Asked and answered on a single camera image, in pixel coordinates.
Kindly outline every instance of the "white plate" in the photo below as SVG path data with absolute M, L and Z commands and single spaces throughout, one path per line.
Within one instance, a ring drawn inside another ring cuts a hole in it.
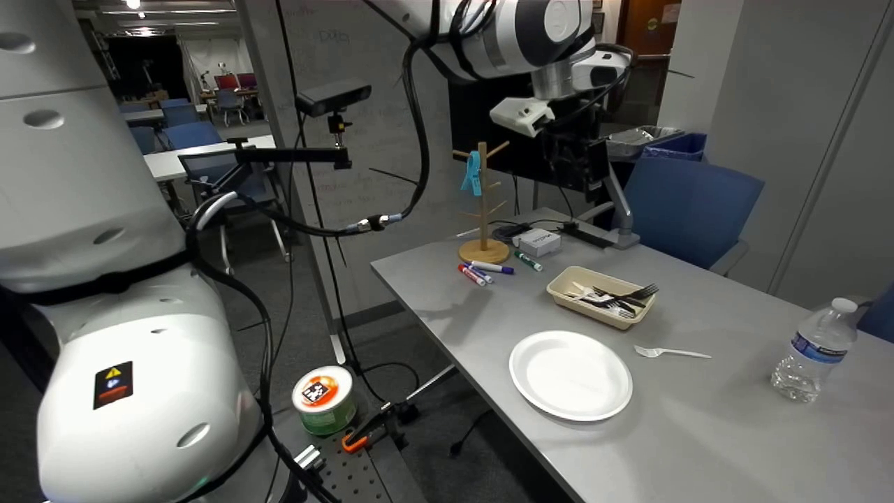
M 604 344 L 566 330 L 521 337 L 509 354 L 520 394 L 543 414 L 569 422 L 601 422 L 634 397 L 631 372 Z

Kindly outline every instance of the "gray table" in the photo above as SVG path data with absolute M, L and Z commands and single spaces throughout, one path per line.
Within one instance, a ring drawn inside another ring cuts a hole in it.
M 606 503 L 848 503 L 894 501 L 894 346 L 861 336 L 814 406 L 768 389 L 801 308 L 693 269 L 644 246 L 598 252 L 564 239 L 542 273 L 471 288 L 455 273 L 460 239 L 373 262 L 460 372 L 553 470 L 569 494 Z M 562 309 L 543 284 L 585 265 L 662 288 L 648 319 L 613 332 Z M 573 424 L 528 406 L 509 351 L 537 330 L 578 330 L 611 346 L 634 373 L 631 406 Z M 634 344 L 710 351 L 713 361 L 634 354 Z

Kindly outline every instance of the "round base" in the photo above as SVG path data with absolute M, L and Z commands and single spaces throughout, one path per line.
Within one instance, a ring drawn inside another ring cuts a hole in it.
M 506 262 L 509 259 L 509 246 L 502 239 L 485 239 L 485 249 L 479 249 L 479 239 L 469 239 L 457 249 L 457 256 L 465 262 Z

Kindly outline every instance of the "small plate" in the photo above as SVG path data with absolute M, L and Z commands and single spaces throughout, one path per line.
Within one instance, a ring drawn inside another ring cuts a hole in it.
M 634 397 L 626 364 L 604 344 L 566 330 L 521 337 L 509 354 L 520 394 L 566 422 L 604 422 Z

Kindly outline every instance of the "bottle cap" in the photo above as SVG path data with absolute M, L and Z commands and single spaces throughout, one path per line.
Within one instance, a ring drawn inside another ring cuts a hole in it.
M 844 299 L 844 297 L 835 297 L 835 299 L 833 299 L 833 309 L 837 309 L 837 313 L 858 313 L 858 302 Z

